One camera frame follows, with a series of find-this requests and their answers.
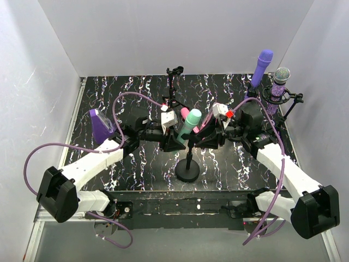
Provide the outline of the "teal green microphone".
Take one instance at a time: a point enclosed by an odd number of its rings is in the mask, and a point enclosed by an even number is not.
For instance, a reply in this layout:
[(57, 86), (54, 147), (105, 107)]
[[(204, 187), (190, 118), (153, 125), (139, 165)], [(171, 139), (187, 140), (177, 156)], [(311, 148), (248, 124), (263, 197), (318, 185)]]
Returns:
[(192, 109), (189, 112), (186, 120), (184, 121), (184, 125), (178, 133), (177, 140), (182, 144), (185, 143), (185, 140), (182, 138), (183, 134), (190, 134), (195, 126), (198, 125), (200, 119), (202, 117), (202, 113), (198, 109)]

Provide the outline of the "pink microphone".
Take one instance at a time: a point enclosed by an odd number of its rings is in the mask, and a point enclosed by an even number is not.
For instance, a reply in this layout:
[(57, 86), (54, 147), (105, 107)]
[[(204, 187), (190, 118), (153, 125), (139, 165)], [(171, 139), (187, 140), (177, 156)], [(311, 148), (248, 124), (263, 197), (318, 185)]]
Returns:
[[(183, 121), (186, 120), (187, 116), (189, 115), (189, 112), (190, 111), (189, 111), (188, 108), (181, 108), (180, 114), (181, 114), (181, 117), (182, 117)], [(194, 133), (198, 133), (200, 130), (199, 130), (199, 128), (197, 126), (195, 126), (193, 128), (193, 131), (194, 131)]]

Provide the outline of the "round base stand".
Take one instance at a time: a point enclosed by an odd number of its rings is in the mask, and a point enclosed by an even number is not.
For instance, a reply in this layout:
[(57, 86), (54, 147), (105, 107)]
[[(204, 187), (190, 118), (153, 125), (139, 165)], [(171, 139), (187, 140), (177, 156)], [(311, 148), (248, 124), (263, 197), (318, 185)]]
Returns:
[(198, 163), (192, 159), (192, 149), (194, 148), (195, 143), (197, 142), (197, 137), (194, 132), (190, 134), (184, 134), (184, 138), (188, 139), (188, 152), (186, 158), (180, 160), (175, 167), (175, 175), (182, 182), (194, 182), (197, 180), (200, 174), (200, 167)]
[(247, 89), (247, 93), (244, 97), (244, 99), (248, 99), (248, 98), (257, 98), (257, 92), (255, 90), (255, 88), (252, 85), (249, 85), (248, 89)]

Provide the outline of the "round base stand front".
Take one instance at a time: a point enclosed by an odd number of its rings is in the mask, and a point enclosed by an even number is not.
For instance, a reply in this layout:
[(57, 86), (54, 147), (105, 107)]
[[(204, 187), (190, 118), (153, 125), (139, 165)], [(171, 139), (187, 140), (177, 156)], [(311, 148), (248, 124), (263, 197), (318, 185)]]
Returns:
[(249, 85), (248, 89), (247, 89), (247, 93), (244, 97), (244, 99), (248, 99), (248, 98), (257, 98), (257, 92), (255, 90), (255, 88), (252, 85)]

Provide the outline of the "black tripod mic stand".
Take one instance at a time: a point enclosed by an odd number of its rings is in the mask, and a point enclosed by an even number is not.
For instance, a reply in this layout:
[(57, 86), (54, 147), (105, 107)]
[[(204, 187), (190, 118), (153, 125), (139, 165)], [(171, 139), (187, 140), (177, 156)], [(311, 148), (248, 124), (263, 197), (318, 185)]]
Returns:
[(184, 67), (178, 66), (176, 68), (173, 68), (170, 70), (169, 68), (166, 69), (167, 79), (169, 82), (169, 94), (168, 95), (162, 95), (163, 101), (168, 102), (169, 108), (176, 108), (178, 106), (184, 106), (180, 101), (178, 101), (175, 97), (176, 89), (173, 86), (173, 78), (174, 76), (180, 76), (184, 71)]

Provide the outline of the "glitter purple microphone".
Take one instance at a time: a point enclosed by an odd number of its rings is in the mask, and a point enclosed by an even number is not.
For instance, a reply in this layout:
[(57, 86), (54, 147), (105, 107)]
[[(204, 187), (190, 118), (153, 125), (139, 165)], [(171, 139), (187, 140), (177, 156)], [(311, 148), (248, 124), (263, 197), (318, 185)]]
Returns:
[(282, 100), (282, 94), (285, 90), (285, 84), (290, 78), (290, 70), (287, 67), (280, 67), (274, 72), (273, 85), (271, 88), (270, 100), (274, 102), (279, 102)]

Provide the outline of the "purple plastic microphone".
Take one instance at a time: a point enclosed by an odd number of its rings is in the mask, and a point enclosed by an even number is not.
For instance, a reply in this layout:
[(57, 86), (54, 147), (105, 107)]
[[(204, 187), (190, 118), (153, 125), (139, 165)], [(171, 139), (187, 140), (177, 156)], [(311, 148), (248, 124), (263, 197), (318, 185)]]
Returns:
[(257, 66), (253, 73), (252, 79), (249, 83), (249, 85), (252, 85), (255, 90), (260, 85), (260, 82), (264, 76), (264, 73), (269, 66), (269, 64), (272, 62), (274, 52), (270, 49), (264, 49), (261, 51), (260, 55), (257, 58)]

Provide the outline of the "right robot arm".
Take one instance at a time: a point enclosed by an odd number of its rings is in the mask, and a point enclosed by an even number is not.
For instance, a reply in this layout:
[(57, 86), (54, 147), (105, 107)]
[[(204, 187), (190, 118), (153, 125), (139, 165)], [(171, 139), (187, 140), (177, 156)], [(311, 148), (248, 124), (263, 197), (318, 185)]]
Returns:
[(214, 103), (199, 132), (202, 140), (196, 146), (217, 148), (225, 139), (237, 139), (278, 179), (278, 186), (284, 186), (290, 194), (286, 198), (267, 188), (255, 190), (247, 196), (248, 211), (282, 218), (304, 239), (338, 226), (338, 191), (331, 185), (321, 185), (295, 164), (286, 155), (274, 127), (262, 128), (265, 110), (257, 99), (243, 101), (240, 108), (239, 120), (231, 124), (233, 111), (225, 104)]

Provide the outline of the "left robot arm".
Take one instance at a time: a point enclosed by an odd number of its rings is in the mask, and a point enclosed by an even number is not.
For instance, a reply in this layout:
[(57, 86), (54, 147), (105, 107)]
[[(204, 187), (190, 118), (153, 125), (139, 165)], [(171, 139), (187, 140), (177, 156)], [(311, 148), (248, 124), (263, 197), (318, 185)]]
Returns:
[(177, 133), (169, 129), (177, 123), (176, 113), (167, 110), (160, 116), (158, 127), (147, 129), (149, 121), (144, 117), (139, 118), (138, 130), (124, 125), (122, 135), (115, 132), (103, 140), (94, 153), (88, 153), (61, 169), (48, 168), (38, 191), (38, 203), (58, 223), (66, 222), (79, 212), (96, 212), (107, 218), (113, 217), (117, 211), (117, 200), (108, 191), (83, 191), (82, 187), (103, 170), (133, 153), (142, 140), (165, 144), (169, 152), (185, 149), (177, 140)]

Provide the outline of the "pink metronome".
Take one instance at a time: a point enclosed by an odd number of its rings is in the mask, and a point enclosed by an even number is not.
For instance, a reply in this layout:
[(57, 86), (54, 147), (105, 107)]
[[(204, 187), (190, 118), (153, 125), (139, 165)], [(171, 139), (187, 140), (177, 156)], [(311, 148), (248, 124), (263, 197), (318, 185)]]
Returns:
[(200, 130), (203, 130), (206, 126), (209, 125), (209, 123), (211, 122), (211, 120), (216, 120), (216, 116), (218, 115), (218, 111), (217, 109), (213, 106), (208, 114), (206, 115), (206, 117), (204, 118), (202, 124), (201, 124), (201, 128)]

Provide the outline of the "purple metronome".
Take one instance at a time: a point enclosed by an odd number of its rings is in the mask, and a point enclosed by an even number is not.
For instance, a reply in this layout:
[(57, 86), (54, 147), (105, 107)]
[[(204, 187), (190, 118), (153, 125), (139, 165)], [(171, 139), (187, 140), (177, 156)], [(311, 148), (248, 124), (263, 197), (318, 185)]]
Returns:
[(97, 144), (102, 144), (115, 132), (115, 126), (99, 109), (89, 110), (92, 121), (92, 133)]

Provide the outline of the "shock mount tripod stand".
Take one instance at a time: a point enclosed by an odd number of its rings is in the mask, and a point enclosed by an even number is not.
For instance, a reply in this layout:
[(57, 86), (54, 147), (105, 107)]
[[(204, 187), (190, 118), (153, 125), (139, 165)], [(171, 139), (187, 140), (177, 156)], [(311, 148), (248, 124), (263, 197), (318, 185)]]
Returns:
[(284, 93), (282, 94), (282, 100), (279, 102), (274, 102), (270, 100), (271, 97), (271, 86), (267, 86), (266, 88), (263, 89), (262, 91), (262, 97), (263, 99), (267, 102), (267, 113), (269, 115), (274, 115), (278, 108), (287, 103), (290, 99), (293, 100), (293, 104), (291, 105), (291, 107), (288, 109), (288, 111), (284, 114), (284, 116), (282, 117), (282, 121), (285, 122), (288, 115), (290, 114), (290, 112), (293, 110), (293, 108), (296, 106), (296, 104), (298, 103), (303, 103), (303, 94), (302, 93), (291, 93), (286, 87), (284, 90)]

